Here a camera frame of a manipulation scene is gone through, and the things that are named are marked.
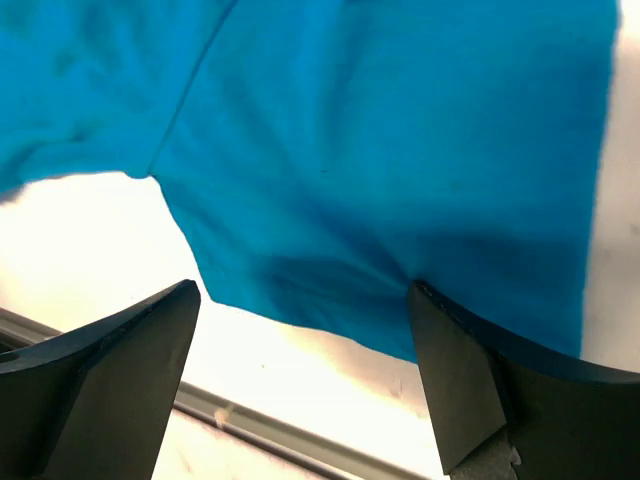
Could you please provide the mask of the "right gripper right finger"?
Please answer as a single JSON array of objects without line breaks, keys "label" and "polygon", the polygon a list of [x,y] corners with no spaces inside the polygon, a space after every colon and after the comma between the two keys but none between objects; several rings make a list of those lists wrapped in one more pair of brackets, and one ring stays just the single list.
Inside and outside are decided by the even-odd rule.
[{"label": "right gripper right finger", "polygon": [[411,331],[452,479],[635,479],[639,376],[546,348],[416,282]]}]

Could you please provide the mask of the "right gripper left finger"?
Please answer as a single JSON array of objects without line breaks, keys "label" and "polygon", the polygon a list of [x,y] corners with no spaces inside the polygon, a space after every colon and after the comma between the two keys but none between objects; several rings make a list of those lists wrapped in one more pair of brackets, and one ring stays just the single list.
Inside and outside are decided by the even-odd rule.
[{"label": "right gripper left finger", "polygon": [[151,478],[200,302],[183,280],[66,333],[2,311],[2,478]]}]

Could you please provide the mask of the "blue t-shirt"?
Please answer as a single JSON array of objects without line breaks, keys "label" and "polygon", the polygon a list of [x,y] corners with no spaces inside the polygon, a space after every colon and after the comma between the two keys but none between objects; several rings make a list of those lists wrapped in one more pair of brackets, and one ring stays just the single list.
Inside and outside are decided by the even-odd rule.
[{"label": "blue t-shirt", "polygon": [[1,187],[157,181],[216,302],[416,357],[423,280],[581,352],[613,1],[5,1]]}]

